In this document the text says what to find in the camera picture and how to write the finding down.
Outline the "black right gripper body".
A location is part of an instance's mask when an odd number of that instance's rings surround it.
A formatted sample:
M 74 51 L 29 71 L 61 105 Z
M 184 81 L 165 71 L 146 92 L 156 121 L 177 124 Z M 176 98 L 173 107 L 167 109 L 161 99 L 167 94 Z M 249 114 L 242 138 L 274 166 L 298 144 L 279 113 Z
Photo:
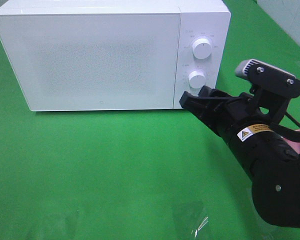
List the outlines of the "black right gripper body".
M 295 160 L 297 152 L 272 129 L 270 122 L 258 109 L 247 113 L 251 97 L 242 93 L 238 97 L 217 105 L 210 105 L 216 115 L 215 122 L 203 122 L 221 137 L 237 160 Z

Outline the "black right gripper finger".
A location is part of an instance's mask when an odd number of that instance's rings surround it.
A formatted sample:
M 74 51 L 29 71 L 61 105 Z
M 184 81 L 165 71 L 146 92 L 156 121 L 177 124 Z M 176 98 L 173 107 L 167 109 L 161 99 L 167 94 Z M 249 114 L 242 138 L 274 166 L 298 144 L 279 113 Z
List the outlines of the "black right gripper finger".
M 203 86 L 198 93 L 200 105 L 217 105 L 230 100 L 230 95 L 216 88 Z
M 216 115 L 210 109 L 210 105 L 200 105 L 199 97 L 184 91 L 179 103 L 181 107 L 192 113 L 202 123 L 214 123 L 217 119 Z

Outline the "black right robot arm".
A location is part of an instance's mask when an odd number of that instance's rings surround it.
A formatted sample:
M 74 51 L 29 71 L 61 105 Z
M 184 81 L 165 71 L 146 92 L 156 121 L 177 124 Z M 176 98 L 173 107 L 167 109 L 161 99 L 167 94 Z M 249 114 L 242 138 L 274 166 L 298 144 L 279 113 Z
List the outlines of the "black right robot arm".
M 300 228 L 300 153 L 271 130 L 259 109 L 248 112 L 252 96 L 231 96 L 204 86 L 199 95 L 184 92 L 182 108 L 221 137 L 252 182 L 260 217 L 271 225 Z

